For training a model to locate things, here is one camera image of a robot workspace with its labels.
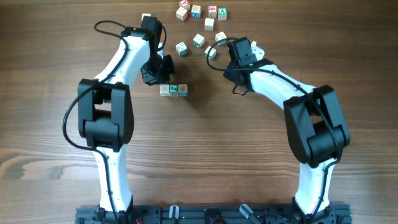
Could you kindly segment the yellow edged wooden block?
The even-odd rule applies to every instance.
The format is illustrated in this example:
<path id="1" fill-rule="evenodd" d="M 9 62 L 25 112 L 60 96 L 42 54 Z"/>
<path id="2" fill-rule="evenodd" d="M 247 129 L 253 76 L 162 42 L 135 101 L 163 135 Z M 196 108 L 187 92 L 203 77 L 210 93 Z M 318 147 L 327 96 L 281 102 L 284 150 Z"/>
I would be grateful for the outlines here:
<path id="1" fill-rule="evenodd" d="M 159 93 L 161 96 L 170 96 L 170 85 L 169 84 L 162 84 L 160 85 Z"/>

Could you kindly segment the green letter J block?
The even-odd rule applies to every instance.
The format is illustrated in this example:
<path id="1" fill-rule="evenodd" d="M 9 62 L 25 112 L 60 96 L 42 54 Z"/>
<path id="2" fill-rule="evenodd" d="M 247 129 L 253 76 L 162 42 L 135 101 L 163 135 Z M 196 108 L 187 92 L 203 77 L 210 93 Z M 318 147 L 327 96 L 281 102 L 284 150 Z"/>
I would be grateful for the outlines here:
<path id="1" fill-rule="evenodd" d="M 169 85 L 169 95 L 178 96 L 178 85 Z"/>

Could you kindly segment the blue edged picture block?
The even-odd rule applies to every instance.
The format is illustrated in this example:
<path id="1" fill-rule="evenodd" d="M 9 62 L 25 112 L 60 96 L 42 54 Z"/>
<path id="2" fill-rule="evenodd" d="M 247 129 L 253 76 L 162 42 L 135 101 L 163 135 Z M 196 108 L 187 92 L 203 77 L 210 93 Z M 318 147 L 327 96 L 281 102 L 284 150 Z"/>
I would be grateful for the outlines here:
<path id="1" fill-rule="evenodd" d="M 179 97 L 187 97 L 188 96 L 188 85 L 187 84 L 178 84 L 178 95 L 179 95 Z"/>

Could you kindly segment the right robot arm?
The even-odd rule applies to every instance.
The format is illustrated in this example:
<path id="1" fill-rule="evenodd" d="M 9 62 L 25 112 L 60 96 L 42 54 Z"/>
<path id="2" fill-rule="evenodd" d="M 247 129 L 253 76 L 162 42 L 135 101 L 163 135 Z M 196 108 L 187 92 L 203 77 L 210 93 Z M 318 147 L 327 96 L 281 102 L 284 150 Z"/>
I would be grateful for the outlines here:
<path id="1" fill-rule="evenodd" d="M 227 44 L 231 61 L 224 77 L 247 92 L 266 96 L 284 111 L 290 149 L 300 163 L 294 196 L 294 220 L 319 221 L 331 212 L 331 173 L 350 142 L 350 134 L 334 89 L 314 87 L 284 74 L 247 37 Z"/>

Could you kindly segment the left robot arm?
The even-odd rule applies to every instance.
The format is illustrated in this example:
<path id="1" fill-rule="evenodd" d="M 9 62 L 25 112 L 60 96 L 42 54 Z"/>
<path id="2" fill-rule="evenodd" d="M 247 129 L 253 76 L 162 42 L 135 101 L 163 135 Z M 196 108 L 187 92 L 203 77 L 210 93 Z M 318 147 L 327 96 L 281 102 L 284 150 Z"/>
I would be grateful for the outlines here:
<path id="1" fill-rule="evenodd" d="M 126 150 L 134 131 L 130 89 L 137 74 L 147 85 L 168 84 L 174 72 L 164 54 L 166 31 L 152 16 L 140 27 L 124 27 L 120 46 L 107 67 L 94 79 L 78 84 L 78 131 L 86 139 L 98 166 L 101 200 L 93 208 L 79 208 L 76 223 L 139 223 L 127 181 Z"/>

